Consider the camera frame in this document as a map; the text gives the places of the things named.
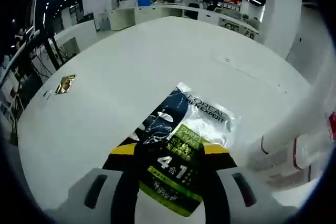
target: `face mask package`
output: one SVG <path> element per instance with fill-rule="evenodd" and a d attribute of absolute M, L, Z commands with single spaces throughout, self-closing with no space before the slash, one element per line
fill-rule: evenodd
<path fill-rule="evenodd" d="M 124 141 L 148 149 L 160 146 L 139 176 L 140 189 L 172 211 L 190 216 L 202 202 L 197 185 L 202 144 L 230 149 L 237 123 L 231 111 L 179 83 Z"/>

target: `black slot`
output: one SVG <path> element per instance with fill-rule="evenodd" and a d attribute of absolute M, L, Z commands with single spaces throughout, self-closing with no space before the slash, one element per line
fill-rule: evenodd
<path fill-rule="evenodd" d="M 93 209 L 96 207 L 97 200 L 103 187 L 105 180 L 107 179 L 107 175 L 98 175 L 96 180 L 92 183 L 92 186 L 85 197 L 84 205 Z"/>
<path fill-rule="evenodd" d="M 245 202 L 245 206 L 253 206 L 257 202 L 257 200 L 254 197 L 254 194 L 249 184 L 246 182 L 245 178 L 240 173 L 232 174 L 232 177 L 239 187 L 240 193 Z"/>

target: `office desk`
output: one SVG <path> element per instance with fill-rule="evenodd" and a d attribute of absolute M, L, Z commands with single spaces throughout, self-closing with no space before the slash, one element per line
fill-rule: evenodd
<path fill-rule="evenodd" d="M 185 5 L 176 4 L 155 4 L 151 6 L 142 7 L 125 7 L 112 10 L 109 13 L 110 25 L 112 30 L 122 30 L 132 25 L 140 24 L 149 20 L 153 20 L 161 17 L 175 16 L 175 17 L 185 17 L 185 11 L 191 10 L 198 12 L 197 20 L 207 22 L 213 25 L 219 24 L 219 19 L 226 19 L 231 22 L 237 23 L 241 27 L 247 28 L 254 33 L 258 34 L 259 31 L 256 30 L 251 25 L 244 23 L 240 20 L 234 19 L 224 14 L 211 12 L 205 9 L 198 9 L 193 7 L 188 7 Z"/>
<path fill-rule="evenodd" d="M 70 74 L 69 92 L 54 95 Z M 167 17 L 113 34 L 55 72 L 18 122 L 23 170 L 42 209 L 57 208 L 74 183 L 102 167 L 179 82 L 241 116 L 239 148 L 283 120 L 310 88 L 268 48 L 204 22 Z M 243 151 L 233 155 L 242 162 Z"/>

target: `round white table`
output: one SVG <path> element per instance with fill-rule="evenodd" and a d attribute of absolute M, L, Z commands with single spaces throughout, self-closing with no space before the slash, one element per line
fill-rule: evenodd
<path fill-rule="evenodd" d="M 54 95 L 70 74 L 69 92 Z M 166 17 L 116 33 L 52 75 L 18 122 L 23 170 L 40 207 L 63 203 L 179 82 L 241 116 L 238 163 L 241 147 L 281 121 L 310 88 L 271 50 L 208 23 Z"/>

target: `small gold object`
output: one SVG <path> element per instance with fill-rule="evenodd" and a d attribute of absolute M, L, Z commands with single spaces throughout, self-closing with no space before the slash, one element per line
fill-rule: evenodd
<path fill-rule="evenodd" d="M 64 76 L 59 83 L 55 94 L 63 94 L 67 93 L 72 85 L 73 80 L 75 79 L 76 75 L 72 74 L 70 76 Z"/>

